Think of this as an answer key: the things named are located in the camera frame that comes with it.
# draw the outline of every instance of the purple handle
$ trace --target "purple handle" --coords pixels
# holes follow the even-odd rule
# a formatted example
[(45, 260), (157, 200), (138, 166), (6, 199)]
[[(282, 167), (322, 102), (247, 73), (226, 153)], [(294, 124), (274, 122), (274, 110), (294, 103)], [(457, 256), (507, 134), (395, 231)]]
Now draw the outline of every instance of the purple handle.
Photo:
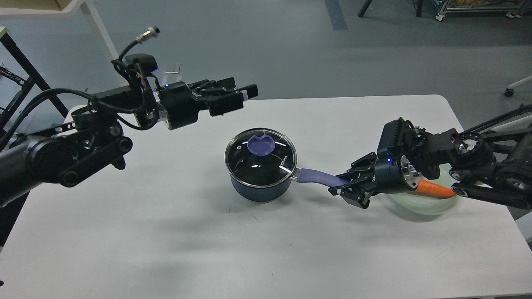
[(268, 134), (264, 134), (261, 137), (253, 135), (247, 141), (247, 149), (259, 157), (267, 156), (275, 149), (275, 141)]
[(328, 187), (336, 187), (345, 185), (349, 181), (318, 170), (302, 168), (297, 182), (317, 182)]

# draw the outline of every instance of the carrot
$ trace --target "carrot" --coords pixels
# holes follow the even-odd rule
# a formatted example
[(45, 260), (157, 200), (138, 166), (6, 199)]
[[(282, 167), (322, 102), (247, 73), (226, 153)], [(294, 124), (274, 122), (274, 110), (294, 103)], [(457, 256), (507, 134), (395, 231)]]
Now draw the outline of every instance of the carrot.
[(412, 192), (412, 194), (434, 197), (440, 200), (456, 195), (451, 189), (447, 187), (423, 179), (419, 180), (418, 188), (414, 192)]

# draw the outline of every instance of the plate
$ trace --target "plate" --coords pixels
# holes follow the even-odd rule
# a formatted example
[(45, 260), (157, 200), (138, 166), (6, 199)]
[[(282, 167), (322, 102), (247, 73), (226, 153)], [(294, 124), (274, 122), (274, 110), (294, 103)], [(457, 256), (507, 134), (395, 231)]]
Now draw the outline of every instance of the plate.
[[(455, 182), (457, 182), (449, 175), (450, 169), (451, 166), (449, 164), (440, 165), (439, 178), (436, 180), (431, 180), (431, 182), (435, 182), (437, 184), (450, 188)], [(444, 214), (445, 212), (452, 209), (458, 201), (458, 196), (456, 195), (450, 198), (446, 198), (444, 200), (439, 200), (427, 196), (413, 195), (410, 193), (390, 194), (390, 197), (396, 203), (405, 207), (406, 209), (416, 214), (427, 216), (437, 216)]]

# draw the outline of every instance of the saucepan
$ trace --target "saucepan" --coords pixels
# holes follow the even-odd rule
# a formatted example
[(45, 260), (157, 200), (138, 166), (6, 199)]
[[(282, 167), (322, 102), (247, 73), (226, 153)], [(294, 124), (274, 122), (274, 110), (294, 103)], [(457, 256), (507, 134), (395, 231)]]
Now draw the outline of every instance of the saucepan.
[(293, 180), (328, 187), (348, 183), (328, 173), (296, 167), (294, 144), (285, 135), (267, 128), (253, 128), (235, 136), (227, 145), (225, 161), (235, 190), (256, 202), (276, 199)]

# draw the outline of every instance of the screw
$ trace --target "screw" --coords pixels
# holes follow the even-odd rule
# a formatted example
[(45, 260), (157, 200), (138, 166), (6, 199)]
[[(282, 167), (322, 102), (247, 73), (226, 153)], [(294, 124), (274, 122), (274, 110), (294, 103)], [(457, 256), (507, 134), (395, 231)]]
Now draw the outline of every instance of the screw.
[(111, 136), (114, 136), (114, 137), (120, 135), (120, 133), (121, 133), (120, 132), (120, 127), (117, 126), (117, 125), (111, 126), (109, 128), (109, 133), (111, 134)]
[(75, 186), (78, 183), (78, 180), (79, 177), (75, 171), (67, 171), (63, 175), (63, 183), (68, 187)]
[(122, 139), (120, 140), (120, 143), (119, 143), (119, 146), (120, 146), (120, 149), (123, 151), (123, 152), (127, 152), (131, 149), (131, 142), (127, 139)]

